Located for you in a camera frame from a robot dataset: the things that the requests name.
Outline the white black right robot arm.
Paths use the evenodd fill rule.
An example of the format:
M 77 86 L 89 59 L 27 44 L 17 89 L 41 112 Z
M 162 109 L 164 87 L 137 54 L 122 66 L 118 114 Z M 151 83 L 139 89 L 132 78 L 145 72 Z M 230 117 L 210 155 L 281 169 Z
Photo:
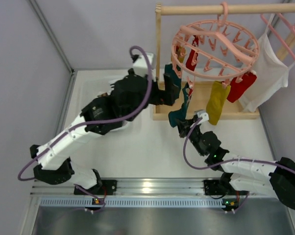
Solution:
M 219 185 L 224 194 L 253 192 L 276 198 L 295 210 L 295 162 L 282 157 L 278 161 L 248 159 L 221 147 L 214 132 L 202 133 L 202 117 L 178 120 L 179 136 L 191 142 L 199 155 L 205 156 L 206 169 L 222 172 Z

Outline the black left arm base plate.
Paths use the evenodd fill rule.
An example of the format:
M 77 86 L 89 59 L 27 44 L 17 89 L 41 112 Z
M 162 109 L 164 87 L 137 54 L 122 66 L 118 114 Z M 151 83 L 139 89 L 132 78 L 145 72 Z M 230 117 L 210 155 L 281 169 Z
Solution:
M 113 195 L 117 190 L 117 180 L 102 180 L 100 185 L 85 189 L 81 186 L 74 187 L 74 195 Z

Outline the mustard yellow sock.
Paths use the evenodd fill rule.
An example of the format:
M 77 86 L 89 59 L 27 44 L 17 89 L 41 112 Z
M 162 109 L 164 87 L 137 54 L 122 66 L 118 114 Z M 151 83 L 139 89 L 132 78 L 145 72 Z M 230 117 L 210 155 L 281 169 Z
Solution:
M 209 123 L 217 125 L 224 103 L 230 93 L 231 86 L 225 86 L 224 83 L 215 81 L 211 88 L 210 98 L 206 105 L 206 112 L 209 116 Z

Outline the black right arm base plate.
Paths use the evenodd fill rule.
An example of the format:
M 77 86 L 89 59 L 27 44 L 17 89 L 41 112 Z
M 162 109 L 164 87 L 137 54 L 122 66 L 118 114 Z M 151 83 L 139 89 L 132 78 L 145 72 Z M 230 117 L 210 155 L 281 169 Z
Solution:
M 237 191 L 229 184 L 223 183 L 219 180 L 204 180 L 204 191 L 205 195 L 210 196 L 226 196 L 236 195 Z

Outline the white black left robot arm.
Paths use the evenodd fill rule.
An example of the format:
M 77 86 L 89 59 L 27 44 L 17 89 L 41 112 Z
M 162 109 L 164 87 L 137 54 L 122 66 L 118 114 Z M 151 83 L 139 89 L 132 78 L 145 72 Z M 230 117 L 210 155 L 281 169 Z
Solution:
M 33 169 L 34 178 L 49 185 L 65 182 L 78 185 L 77 195 L 96 194 L 102 188 L 98 171 L 80 167 L 70 159 L 70 155 L 90 140 L 111 131 L 125 129 L 134 120 L 133 117 L 106 124 L 90 124 L 90 122 L 129 115 L 143 101 L 147 86 L 148 77 L 135 73 L 110 81 L 110 91 L 98 94 L 80 111 L 67 129 L 44 145 L 31 146 L 31 156 L 38 162 Z

